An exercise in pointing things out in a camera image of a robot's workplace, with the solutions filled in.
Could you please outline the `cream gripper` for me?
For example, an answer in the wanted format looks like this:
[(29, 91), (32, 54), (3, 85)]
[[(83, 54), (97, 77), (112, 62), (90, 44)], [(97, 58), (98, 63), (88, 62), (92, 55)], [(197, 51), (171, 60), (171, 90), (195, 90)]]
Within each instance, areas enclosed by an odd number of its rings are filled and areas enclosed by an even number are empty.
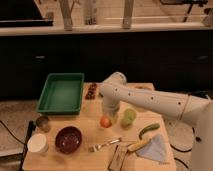
[(104, 107), (103, 116), (106, 117), (111, 124), (115, 124), (118, 118), (118, 107)]

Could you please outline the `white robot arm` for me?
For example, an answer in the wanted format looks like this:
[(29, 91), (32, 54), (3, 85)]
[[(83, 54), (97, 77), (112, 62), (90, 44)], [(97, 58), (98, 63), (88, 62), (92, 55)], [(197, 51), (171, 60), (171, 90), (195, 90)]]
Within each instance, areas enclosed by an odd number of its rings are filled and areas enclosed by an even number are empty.
[(127, 86), (121, 72), (115, 72), (99, 87), (104, 114), (116, 115), (126, 102), (163, 116), (176, 118), (195, 128), (189, 171), (213, 171), (213, 100)]

